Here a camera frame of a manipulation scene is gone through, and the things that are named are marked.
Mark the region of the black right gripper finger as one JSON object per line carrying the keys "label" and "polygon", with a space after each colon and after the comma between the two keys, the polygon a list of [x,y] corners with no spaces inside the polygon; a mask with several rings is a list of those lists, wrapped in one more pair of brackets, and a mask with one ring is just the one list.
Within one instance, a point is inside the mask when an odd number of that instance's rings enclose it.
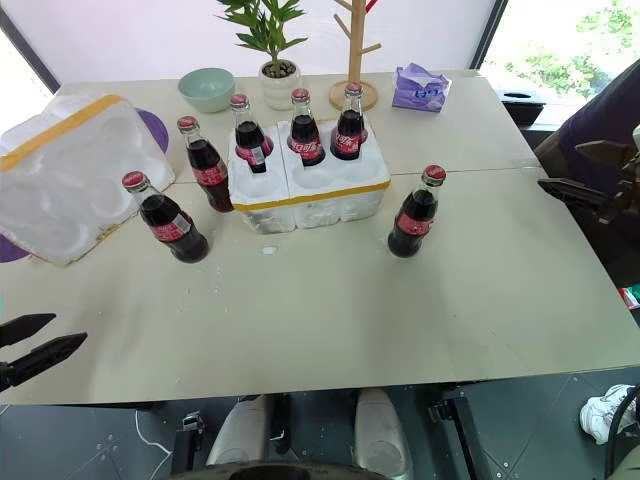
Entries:
{"label": "black right gripper finger", "polygon": [[548,195],[574,206],[601,206],[609,196],[580,182],[566,178],[539,179],[538,186]]}
{"label": "black right gripper finger", "polygon": [[624,166],[631,160],[630,145],[608,140],[578,144],[575,150],[586,158],[611,166]]}

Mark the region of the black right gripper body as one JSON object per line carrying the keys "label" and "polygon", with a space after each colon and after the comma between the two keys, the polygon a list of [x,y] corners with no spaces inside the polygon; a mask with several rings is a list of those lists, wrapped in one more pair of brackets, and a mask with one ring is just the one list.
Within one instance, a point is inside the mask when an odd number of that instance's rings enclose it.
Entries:
{"label": "black right gripper body", "polygon": [[639,215],[639,152],[623,147],[615,152],[614,160],[620,167],[620,181],[615,194],[598,209],[599,223],[609,225],[621,214]]}

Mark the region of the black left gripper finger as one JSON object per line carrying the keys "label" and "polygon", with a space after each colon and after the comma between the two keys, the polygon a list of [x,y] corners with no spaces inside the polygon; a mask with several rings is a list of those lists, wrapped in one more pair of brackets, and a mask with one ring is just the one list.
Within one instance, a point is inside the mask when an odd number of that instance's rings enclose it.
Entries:
{"label": "black left gripper finger", "polygon": [[1,363],[1,391],[16,387],[69,358],[87,339],[86,332],[57,337],[12,362]]}
{"label": "black left gripper finger", "polygon": [[55,313],[27,314],[0,326],[0,346],[14,345],[33,336],[56,317]]}

